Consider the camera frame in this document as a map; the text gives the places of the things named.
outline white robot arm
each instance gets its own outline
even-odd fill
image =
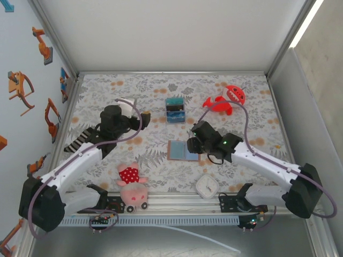
[[[73,152],[66,161],[40,179],[29,177],[24,182],[19,206],[21,217],[28,218],[32,209],[32,223],[49,232],[59,225],[65,215],[85,208],[106,208],[107,191],[96,185],[88,185],[73,193],[67,193],[67,190],[83,172],[116,147],[116,143],[109,141],[117,140],[131,129],[139,131],[148,126],[150,114],[140,114],[141,120],[138,120],[131,116],[135,101],[122,101],[129,104],[105,107],[100,113],[101,123],[95,128],[86,129],[64,148],[65,152]]]
[[[245,184],[237,194],[237,205],[242,211],[254,206],[274,205],[287,207],[301,218],[309,218],[319,201],[322,191],[306,176],[321,186],[317,170],[310,164],[301,167],[287,163],[261,152],[243,142],[243,139],[227,133],[221,136],[208,122],[200,121],[194,125],[195,137],[188,139],[188,151],[207,153],[219,160],[237,163],[257,171],[275,182],[276,186]]]

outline patterned mat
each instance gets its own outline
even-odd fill
[[[205,111],[203,102],[221,95],[226,85],[245,88],[245,107],[249,112],[248,138],[256,148],[288,161],[279,120],[271,92],[263,75],[179,75],[179,74],[117,74],[86,75],[73,111],[65,145],[80,133],[100,122],[100,112],[114,104],[118,97],[136,98],[137,108],[151,112],[151,123],[133,140],[119,143],[100,163],[89,168],[70,190],[77,190],[94,183],[108,191],[120,188],[116,167],[120,163],[137,161],[140,176],[148,177],[150,192],[195,192],[195,183],[203,174],[214,177],[223,192],[237,192],[244,183],[270,185],[271,182],[241,165],[225,162],[214,165],[206,157],[200,162],[168,161],[168,140],[189,138],[192,125]],[[184,124],[166,124],[165,99],[183,97],[186,102]],[[208,121],[222,135],[227,132],[243,137],[245,116],[243,110],[234,107],[233,114],[209,112]],[[63,159],[70,154],[64,153]]]

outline cable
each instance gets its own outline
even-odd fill
[[[103,233],[103,232],[105,232],[105,231],[107,231],[107,230],[113,228],[113,227],[119,222],[118,213],[116,213],[114,210],[98,210],[98,209],[89,209],[89,208],[83,209],[83,210],[86,210],[86,211],[101,211],[101,213],[100,213],[97,217],[100,217],[100,216],[101,216],[102,214],[104,214],[104,213],[112,213],[112,214],[114,214],[114,216],[117,217],[116,221],[115,221],[113,224],[111,224],[110,226],[106,227],[105,229],[98,230],[99,233]],[[93,221],[96,221],[96,218],[94,218],[94,219],[92,219],[92,220],[89,221],[88,227],[89,227],[91,230],[93,230],[93,233],[94,233],[96,230],[92,227],[92,222],[93,222]]]
[[[143,126],[143,120],[142,120],[142,117],[138,111],[138,109],[133,105],[131,104],[130,102],[126,101],[126,100],[123,100],[123,99],[115,99],[116,102],[123,102],[123,103],[126,103],[128,104],[129,106],[131,106],[135,112],[137,113],[138,115],[138,118],[139,118],[139,128],[138,130],[130,137],[128,138],[124,138],[124,139],[117,139],[117,140],[112,140],[112,141],[105,141],[105,142],[101,142],[101,143],[96,143],[95,145],[92,145],[92,146],[89,146],[87,147],[86,149],[82,150],[81,151],[81,154],[84,154],[86,153],[87,151],[97,147],[97,146],[102,146],[102,145],[108,145],[108,144],[111,144],[111,143],[119,143],[119,142],[124,142],[124,141],[127,141],[127,140],[130,140],[132,138],[134,138],[141,130],[142,126]],[[55,176],[59,175],[66,167],[68,167],[73,161],[75,161],[77,158],[79,158],[80,155],[76,155],[74,156],[72,159],[70,159],[69,161],[67,161],[62,167],[60,167],[56,172],[55,172]],[[32,197],[32,200],[28,206],[28,214],[27,214],[27,220],[28,220],[28,227],[30,228],[30,232],[31,234],[33,235],[34,238],[36,239],[41,239],[43,238],[43,236],[38,236],[38,234],[35,232],[34,230],[34,227],[33,227],[33,223],[32,223],[32,210],[33,210],[33,205],[36,201],[36,199],[38,198],[39,194],[42,192],[42,190],[53,180],[54,178],[53,177],[50,177],[47,179],[47,181],[44,182],[43,185],[41,185],[38,190],[36,191],[36,193],[33,195]]]
[[[263,220],[265,220],[266,219],[266,213],[261,209],[260,206],[257,206],[257,208],[260,209],[259,214],[263,213]]]
[[[188,230],[184,230],[184,229],[179,229],[179,228],[175,228],[173,226],[163,226],[163,225],[153,225],[154,227],[157,227],[157,228],[163,228],[163,229],[172,229],[172,230],[176,230],[176,231],[179,231],[179,232],[183,232],[183,233],[186,233],[186,234],[190,234],[192,236],[195,236],[195,237],[199,237],[199,238],[203,238],[205,240],[208,240],[208,241],[211,241],[217,245],[220,245],[222,247],[225,247],[226,249],[229,249],[230,251],[234,251],[234,252],[237,252],[238,254],[241,254],[241,251],[240,250],[237,250],[231,246],[228,246],[228,245],[225,245],[221,242],[218,242],[212,238],[209,238],[209,237],[205,237],[203,235],[199,235],[199,234],[196,234],[196,233],[193,233],[193,232],[190,232]]]
[[[212,162],[213,164],[216,164],[216,165],[223,165],[224,164],[224,159],[221,159],[221,163],[218,163],[218,162],[213,162],[210,158],[210,155],[207,154],[207,158],[210,160],[210,162]]]
[[[261,154],[259,154],[259,153],[256,153],[256,152],[252,149],[252,147],[251,147],[250,144],[249,144],[249,140],[248,140],[248,121],[249,121],[249,115],[248,115],[247,109],[246,109],[243,105],[241,105],[241,104],[239,104],[239,103],[237,103],[237,102],[234,102],[234,101],[226,101],[226,100],[225,100],[225,101],[217,102],[217,103],[215,103],[214,105],[212,105],[210,108],[208,108],[208,109],[204,112],[204,114],[200,117],[200,119],[198,120],[198,122],[200,122],[200,121],[205,117],[205,115],[206,115],[212,108],[214,108],[216,105],[221,104],[221,103],[233,103],[233,104],[238,105],[239,107],[241,107],[241,108],[244,110],[244,112],[245,112],[244,139],[245,139],[245,144],[247,145],[248,149],[249,149],[253,154],[255,154],[256,156],[260,157],[261,159],[264,159],[265,161],[270,162],[270,163],[272,163],[272,164],[274,164],[274,165],[276,165],[276,166],[278,166],[278,167],[280,167],[280,168],[282,168],[282,169],[284,169],[284,170],[286,170],[286,171],[288,172],[288,168],[287,168],[286,166],[283,166],[282,164],[279,164],[279,163],[277,163],[277,162],[275,162],[275,161],[273,161],[273,160],[271,160],[271,159],[269,159],[269,158],[267,158],[267,157],[265,157],[265,156],[263,156],[263,155],[261,155]],[[299,176],[299,177],[301,177],[301,178],[307,180],[308,182],[312,183],[313,185],[315,185],[315,186],[316,186],[318,189],[320,189],[320,190],[328,197],[328,199],[330,200],[330,202],[331,202],[331,204],[332,204],[332,207],[333,207],[333,212],[332,212],[332,214],[330,214],[330,215],[322,215],[322,214],[318,214],[318,213],[312,213],[313,215],[315,215],[315,216],[317,216],[317,217],[320,217],[320,218],[333,218],[333,217],[335,217],[335,216],[337,215],[337,204],[336,204],[336,202],[334,201],[332,195],[328,192],[328,190],[326,190],[322,185],[320,185],[320,184],[318,184],[317,182],[315,182],[313,179],[311,179],[311,178],[305,176],[304,174],[301,174],[300,172],[297,172],[297,171],[295,171],[295,170],[293,170],[293,169],[291,169],[289,172],[291,172],[291,173],[293,173],[293,174],[296,174],[297,176]]]
[[[220,197],[221,194],[223,194],[223,195],[225,195],[225,196],[228,196],[226,193],[220,192],[220,193],[218,194],[218,197]]]
[[[276,214],[277,214],[277,207],[274,206],[274,213],[273,213],[273,215],[271,216],[271,218],[267,221],[267,223],[265,223],[265,224],[264,224],[263,226],[261,226],[260,228],[254,229],[253,231],[265,229],[267,226],[270,225],[270,223],[272,223],[272,221],[274,220]]]

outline blue box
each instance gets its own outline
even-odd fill
[[[168,123],[184,123],[186,121],[184,99],[181,97],[167,98],[166,116]]]

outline small box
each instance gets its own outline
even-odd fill
[[[166,99],[166,116],[168,123],[184,123],[186,121],[185,105],[182,97]]]
[[[7,146],[7,139],[0,136],[0,151]]]
[[[200,155],[188,151],[185,141],[168,141],[167,160],[199,162]]]

